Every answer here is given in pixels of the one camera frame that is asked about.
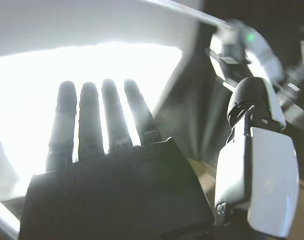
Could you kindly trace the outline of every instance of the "black finger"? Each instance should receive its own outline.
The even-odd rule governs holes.
[[[120,103],[117,87],[111,79],[103,81],[102,95],[109,150],[113,151],[131,147],[132,141]]]
[[[124,90],[141,145],[160,142],[162,140],[160,132],[155,126],[152,114],[140,93],[137,83],[133,80],[126,80]]]
[[[77,94],[74,83],[71,81],[61,83],[48,144],[45,166],[47,172],[63,169],[72,163],[76,106]]]
[[[78,128],[78,160],[98,159],[104,155],[99,95],[93,82],[83,84]]]

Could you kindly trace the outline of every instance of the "green light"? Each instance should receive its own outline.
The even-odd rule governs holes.
[[[255,35],[253,33],[250,33],[249,35],[247,35],[247,40],[249,42],[253,42],[255,39]]]

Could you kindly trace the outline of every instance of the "back of robotic hand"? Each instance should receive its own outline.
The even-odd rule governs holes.
[[[79,162],[73,163],[76,89],[61,84],[47,173],[31,179],[20,240],[211,239],[214,217],[197,176],[175,142],[161,140],[137,84],[127,80],[124,90],[141,146],[133,146],[116,85],[107,79],[104,153],[99,95],[87,82],[79,102]]]

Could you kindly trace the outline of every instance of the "bright white light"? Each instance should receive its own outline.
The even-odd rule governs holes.
[[[133,144],[140,140],[127,104],[123,81],[137,82],[152,111],[182,57],[176,47],[108,42],[96,46],[65,47],[0,57],[0,138],[19,176],[28,180],[45,171],[58,89],[75,84],[78,98],[84,82],[99,91],[104,150],[108,149],[101,83],[116,82]],[[78,149],[78,122],[74,157]]]

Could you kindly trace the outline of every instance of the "metal rod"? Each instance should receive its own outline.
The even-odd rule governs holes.
[[[1,202],[0,231],[2,231],[9,240],[17,240],[19,238],[20,221]]]
[[[227,27],[227,28],[230,27],[230,25],[222,19],[219,19],[215,16],[211,16],[209,14],[198,11],[194,8],[185,6],[183,4],[180,4],[172,0],[140,0],[140,1],[159,6],[176,13],[187,15],[208,25],[212,25],[215,27]]]

